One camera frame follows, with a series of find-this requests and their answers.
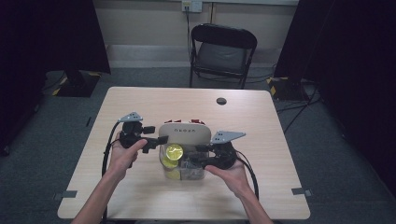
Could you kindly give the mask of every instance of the person's right hand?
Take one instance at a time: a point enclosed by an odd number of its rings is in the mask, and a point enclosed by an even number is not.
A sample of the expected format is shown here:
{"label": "person's right hand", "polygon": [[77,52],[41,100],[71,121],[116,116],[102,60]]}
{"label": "person's right hand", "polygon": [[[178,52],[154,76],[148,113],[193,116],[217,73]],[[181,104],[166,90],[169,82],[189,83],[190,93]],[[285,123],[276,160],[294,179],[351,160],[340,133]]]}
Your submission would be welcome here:
{"label": "person's right hand", "polygon": [[248,184],[245,166],[241,161],[236,161],[228,170],[221,170],[213,165],[207,165],[205,169],[213,175],[217,175],[223,179],[227,187],[237,198],[240,198],[242,193],[251,189]]}

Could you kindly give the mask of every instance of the forearm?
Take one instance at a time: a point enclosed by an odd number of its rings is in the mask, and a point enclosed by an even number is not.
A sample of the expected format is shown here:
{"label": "forearm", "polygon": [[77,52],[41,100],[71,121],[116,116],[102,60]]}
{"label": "forearm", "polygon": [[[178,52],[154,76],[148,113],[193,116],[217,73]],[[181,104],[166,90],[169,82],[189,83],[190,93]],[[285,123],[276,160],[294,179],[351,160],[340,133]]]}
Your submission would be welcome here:
{"label": "forearm", "polygon": [[242,205],[244,205],[245,212],[247,213],[248,220],[251,224],[273,224],[273,221],[268,217],[264,208],[257,200],[253,190],[248,189],[239,196],[239,199],[241,200]]}
{"label": "forearm", "polygon": [[107,171],[72,223],[100,223],[108,201],[119,183],[117,176]]}

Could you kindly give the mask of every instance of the wooden tabletop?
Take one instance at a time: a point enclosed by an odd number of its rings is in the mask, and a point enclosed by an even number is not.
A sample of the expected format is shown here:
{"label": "wooden tabletop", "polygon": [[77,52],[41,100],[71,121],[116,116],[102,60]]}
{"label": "wooden tabletop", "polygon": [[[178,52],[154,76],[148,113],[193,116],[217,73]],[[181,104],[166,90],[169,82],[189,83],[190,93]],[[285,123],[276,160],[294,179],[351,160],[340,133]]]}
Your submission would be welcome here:
{"label": "wooden tabletop", "polygon": [[[218,105],[223,97],[226,105]],[[143,117],[144,126],[165,121],[202,120],[216,131],[245,132],[233,140],[258,179],[260,201],[271,219],[307,219],[310,211],[303,194],[288,144],[271,96],[267,91],[114,87],[108,90],[82,151],[67,190],[76,198],[64,198],[60,218],[73,218],[101,178],[103,152],[116,121],[131,112]],[[247,177],[252,187],[250,174]],[[224,182],[208,172],[202,180],[171,180],[164,176],[159,147],[139,153],[108,204],[108,218],[150,220],[247,219],[240,201]]]}

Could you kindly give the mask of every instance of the gray carpet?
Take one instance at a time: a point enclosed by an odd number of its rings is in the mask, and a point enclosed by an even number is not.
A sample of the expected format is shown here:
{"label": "gray carpet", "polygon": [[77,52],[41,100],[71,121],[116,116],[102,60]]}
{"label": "gray carpet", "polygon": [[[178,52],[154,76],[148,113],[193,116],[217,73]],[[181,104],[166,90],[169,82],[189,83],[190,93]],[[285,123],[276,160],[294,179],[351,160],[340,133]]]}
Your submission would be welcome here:
{"label": "gray carpet", "polygon": [[[271,72],[270,68],[251,68],[247,82],[252,83],[247,83],[246,89],[268,90],[260,76]],[[48,84],[61,75],[48,74]],[[108,88],[188,85],[189,68],[117,68],[111,76],[101,77],[91,98],[53,97],[53,88],[45,91],[38,112],[11,144],[10,156],[0,158],[0,222],[69,223],[57,217],[60,202],[52,197],[66,190]],[[197,77],[193,85],[238,88],[237,83]],[[312,93],[313,87],[306,89]],[[275,105],[283,109],[302,103],[275,101]],[[279,114],[283,128],[298,111]],[[286,138],[302,185],[314,195],[307,198],[311,218],[283,223],[396,223],[394,198],[366,159],[342,138],[324,104],[310,105],[290,126]]]}

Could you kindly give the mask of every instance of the hand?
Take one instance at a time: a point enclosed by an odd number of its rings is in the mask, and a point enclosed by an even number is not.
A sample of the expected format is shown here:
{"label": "hand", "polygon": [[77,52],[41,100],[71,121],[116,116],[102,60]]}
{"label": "hand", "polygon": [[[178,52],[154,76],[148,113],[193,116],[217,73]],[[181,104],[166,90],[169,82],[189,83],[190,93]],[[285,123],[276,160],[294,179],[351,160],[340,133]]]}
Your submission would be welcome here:
{"label": "hand", "polygon": [[245,166],[241,161],[236,161],[228,170],[221,170],[213,165],[207,165],[205,169],[223,179],[227,187],[237,198],[240,198],[247,189],[251,189],[248,184]]}
{"label": "hand", "polygon": [[[120,139],[120,133],[117,133],[116,139]],[[146,139],[141,139],[133,144],[129,148],[125,148],[121,145],[120,141],[113,143],[111,150],[110,164],[108,165],[108,171],[115,172],[120,180],[126,175],[126,170],[131,165],[131,162],[135,162],[137,159],[137,151],[141,149],[147,143]]]}

